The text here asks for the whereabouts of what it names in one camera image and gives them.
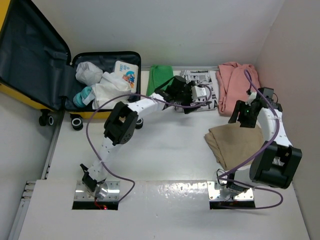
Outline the green cloth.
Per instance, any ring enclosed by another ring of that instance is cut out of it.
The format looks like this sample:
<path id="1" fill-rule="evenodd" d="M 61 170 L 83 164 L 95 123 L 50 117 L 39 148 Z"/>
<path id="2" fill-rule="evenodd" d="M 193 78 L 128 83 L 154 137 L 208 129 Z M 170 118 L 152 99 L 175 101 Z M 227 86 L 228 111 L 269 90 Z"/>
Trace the green cloth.
<path id="1" fill-rule="evenodd" d="M 146 95 L 150 96 L 157 87 L 173 77 L 173 68 L 170 65 L 153 65 L 149 70 Z"/>

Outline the pink garment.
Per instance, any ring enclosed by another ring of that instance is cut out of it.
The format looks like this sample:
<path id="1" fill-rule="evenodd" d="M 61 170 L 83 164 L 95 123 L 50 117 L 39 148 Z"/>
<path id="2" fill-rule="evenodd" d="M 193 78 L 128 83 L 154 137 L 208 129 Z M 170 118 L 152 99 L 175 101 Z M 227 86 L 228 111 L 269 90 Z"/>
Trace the pink garment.
<path id="1" fill-rule="evenodd" d="M 215 75 L 219 85 L 218 110 L 221 115 L 230 117 L 236 101 L 248 99 L 247 90 L 250 82 L 245 76 L 245 70 L 249 71 L 252 82 L 259 88 L 259 76 L 254 65 L 230 61 L 218 66 Z"/>

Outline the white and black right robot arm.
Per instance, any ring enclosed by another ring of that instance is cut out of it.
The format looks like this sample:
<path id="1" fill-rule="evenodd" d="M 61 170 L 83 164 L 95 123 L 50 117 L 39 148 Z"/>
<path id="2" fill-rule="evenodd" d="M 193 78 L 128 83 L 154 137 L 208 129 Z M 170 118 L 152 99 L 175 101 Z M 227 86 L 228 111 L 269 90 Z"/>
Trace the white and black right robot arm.
<path id="1" fill-rule="evenodd" d="M 222 178 L 231 190 L 244 192 L 249 188 L 268 186 L 287 189 L 302 159 L 302 150 L 293 147 L 287 137 L 283 108 L 273 100 L 274 90 L 268 87 L 251 92 L 247 101 L 237 100 L 229 123 L 239 122 L 246 130 L 259 124 L 263 144 L 246 163 L 232 168 Z"/>

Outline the cream cloth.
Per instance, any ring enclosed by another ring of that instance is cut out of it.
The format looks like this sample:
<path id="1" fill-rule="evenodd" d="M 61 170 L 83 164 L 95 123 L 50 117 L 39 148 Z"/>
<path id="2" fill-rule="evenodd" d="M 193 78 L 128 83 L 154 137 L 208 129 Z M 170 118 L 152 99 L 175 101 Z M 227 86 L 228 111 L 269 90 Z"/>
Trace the cream cloth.
<path id="1" fill-rule="evenodd" d="M 130 94 L 131 86 L 114 72 L 104 72 L 100 82 L 92 86 L 92 92 L 95 96 L 92 108 L 96 110 L 115 97 Z"/>

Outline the newspaper print cloth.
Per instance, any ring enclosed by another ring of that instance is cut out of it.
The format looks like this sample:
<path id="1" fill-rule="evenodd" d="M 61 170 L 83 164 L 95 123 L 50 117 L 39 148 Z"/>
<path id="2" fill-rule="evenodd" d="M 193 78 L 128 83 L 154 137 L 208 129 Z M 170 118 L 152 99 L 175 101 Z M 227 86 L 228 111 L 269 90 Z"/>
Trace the newspaper print cloth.
<path id="1" fill-rule="evenodd" d="M 201 102 L 207 101 L 204 105 L 196 109 L 196 112 L 212 111 L 218 109 L 218 82 L 212 79 L 209 70 L 182 70 L 180 76 L 183 77 L 187 83 L 194 81 L 196 85 L 206 85 L 210 88 L 203 87 L 206 91 L 206 98 L 200 97 L 195 100 L 191 105 L 197 105 Z"/>

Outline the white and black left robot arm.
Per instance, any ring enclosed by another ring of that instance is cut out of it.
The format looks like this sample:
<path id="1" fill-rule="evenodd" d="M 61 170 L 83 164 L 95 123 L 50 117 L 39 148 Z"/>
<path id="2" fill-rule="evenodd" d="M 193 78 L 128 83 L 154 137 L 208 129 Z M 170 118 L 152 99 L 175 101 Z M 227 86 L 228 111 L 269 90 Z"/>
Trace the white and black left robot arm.
<path id="1" fill-rule="evenodd" d="M 100 183 L 111 174 L 108 168 L 120 147 L 129 142 L 134 131 L 143 125 L 143 118 L 169 107 L 183 109 L 185 114 L 196 111 L 211 100 L 212 90 L 204 83 L 187 81 L 181 76 L 173 76 L 150 96 L 142 95 L 135 102 L 117 102 L 104 123 L 103 141 L 99 150 L 94 150 L 97 160 L 90 166 L 81 165 L 82 183 L 94 193 Z"/>

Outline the teal headphones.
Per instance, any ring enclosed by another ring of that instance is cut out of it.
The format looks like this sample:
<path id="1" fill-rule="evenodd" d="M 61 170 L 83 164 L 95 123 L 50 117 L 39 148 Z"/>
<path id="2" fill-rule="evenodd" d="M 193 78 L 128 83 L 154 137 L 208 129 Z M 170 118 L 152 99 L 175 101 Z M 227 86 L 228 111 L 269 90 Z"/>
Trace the teal headphones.
<path id="1" fill-rule="evenodd" d="M 95 99 L 91 86 L 86 86 L 81 92 L 73 97 L 73 103 L 77 108 L 84 108 Z"/>

